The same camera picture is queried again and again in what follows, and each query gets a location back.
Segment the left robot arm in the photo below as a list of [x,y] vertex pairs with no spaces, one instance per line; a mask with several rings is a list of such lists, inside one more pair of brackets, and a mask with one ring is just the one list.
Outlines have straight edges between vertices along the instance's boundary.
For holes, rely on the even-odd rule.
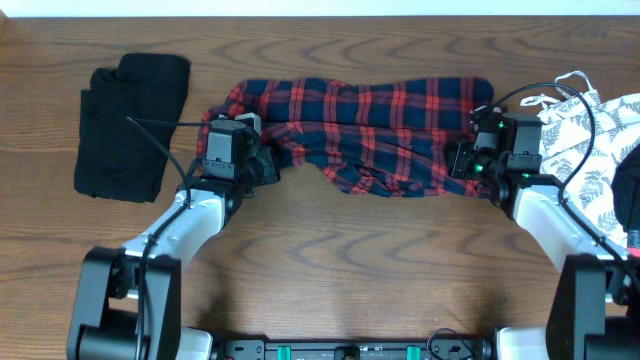
[[66,346],[70,359],[221,359],[210,333],[181,325],[182,272],[227,225],[243,199],[279,181],[273,150],[254,113],[204,125],[206,152],[188,170],[173,204],[116,249],[85,256]]

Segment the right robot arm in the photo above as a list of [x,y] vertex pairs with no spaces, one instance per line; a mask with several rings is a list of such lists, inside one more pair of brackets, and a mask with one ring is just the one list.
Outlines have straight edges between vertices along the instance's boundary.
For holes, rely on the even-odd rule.
[[555,176],[540,174],[541,121],[483,109],[471,126],[474,140],[447,147],[449,174],[477,181],[561,273],[547,323],[500,328],[476,358],[638,358],[639,260],[580,214]]

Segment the red navy plaid shirt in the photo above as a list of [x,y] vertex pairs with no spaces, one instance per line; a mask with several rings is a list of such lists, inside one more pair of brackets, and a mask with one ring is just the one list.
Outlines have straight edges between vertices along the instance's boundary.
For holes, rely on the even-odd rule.
[[379,85],[252,79],[202,122],[256,114],[281,166],[313,164],[346,194],[475,197],[476,182],[449,176],[445,148],[473,139],[471,113],[493,97],[492,84],[478,77]]

